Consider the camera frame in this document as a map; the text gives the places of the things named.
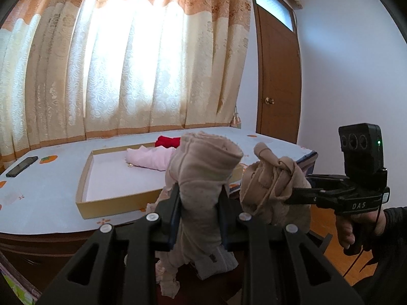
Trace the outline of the person's right forearm black sleeve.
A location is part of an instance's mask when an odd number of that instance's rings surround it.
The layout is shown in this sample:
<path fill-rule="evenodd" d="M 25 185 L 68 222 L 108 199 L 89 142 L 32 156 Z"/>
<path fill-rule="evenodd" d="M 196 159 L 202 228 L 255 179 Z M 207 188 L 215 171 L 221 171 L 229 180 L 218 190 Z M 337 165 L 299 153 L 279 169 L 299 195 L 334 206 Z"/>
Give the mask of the person's right forearm black sleeve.
<path fill-rule="evenodd" d="M 364 304 L 406 304 L 406 207 L 384 210 L 386 226 L 372 247 L 372 276 L 353 288 Z"/>

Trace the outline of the person's right hand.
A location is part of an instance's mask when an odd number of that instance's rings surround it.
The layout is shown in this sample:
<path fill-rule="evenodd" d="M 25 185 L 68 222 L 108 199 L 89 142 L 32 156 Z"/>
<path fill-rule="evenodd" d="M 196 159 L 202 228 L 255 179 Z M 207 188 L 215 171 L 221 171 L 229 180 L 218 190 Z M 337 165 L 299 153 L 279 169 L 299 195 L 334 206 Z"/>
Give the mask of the person's right hand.
<path fill-rule="evenodd" d="M 370 251 L 384 232 L 386 217 L 380 209 L 352 216 L 336 216 L 335 224 L 339 243 L 344 249 L 361 245 L 363 250 Z"/>

